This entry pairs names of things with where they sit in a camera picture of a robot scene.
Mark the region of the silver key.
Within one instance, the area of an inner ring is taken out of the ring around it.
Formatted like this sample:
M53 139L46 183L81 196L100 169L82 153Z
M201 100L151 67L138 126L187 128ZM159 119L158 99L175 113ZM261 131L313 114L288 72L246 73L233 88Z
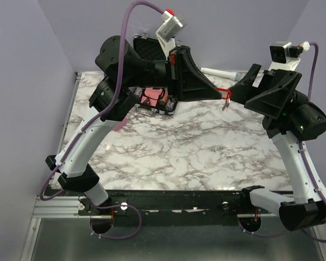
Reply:
M223 107L222 107L222 111L225 111L229 107L229 105L230 105L230 99L227 98L225 100L225 103L224 103Z

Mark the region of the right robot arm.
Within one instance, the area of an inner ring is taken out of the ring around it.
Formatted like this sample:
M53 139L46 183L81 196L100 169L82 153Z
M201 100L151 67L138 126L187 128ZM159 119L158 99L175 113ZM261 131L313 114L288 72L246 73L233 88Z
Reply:
M291 181L293 196L286 197L251 186L242 189L240 209L257 208L280 218L289 231L326 223L326 187L312 163L305 142L326 131L326 114L307 95L296 90L302 75L296 71L265 71L253 85L261 65L253 64L246 75L230 88L231 101L264 116L262 126L279 151Z

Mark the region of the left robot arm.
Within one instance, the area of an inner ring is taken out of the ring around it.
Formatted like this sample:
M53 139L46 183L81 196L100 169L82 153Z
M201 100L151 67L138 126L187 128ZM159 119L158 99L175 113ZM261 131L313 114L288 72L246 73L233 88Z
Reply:
M189 47L173 46L164 52L158 40L137 36L132 43L120 41L115 35L102 44L95 62L105 76L89 99L86 115L68 144L46 158L50 170L59 173L61 187L84 194L98 215L109 210L110 202L89 160L133 107L167 115L174 111L169 102L222 98L196 66Z

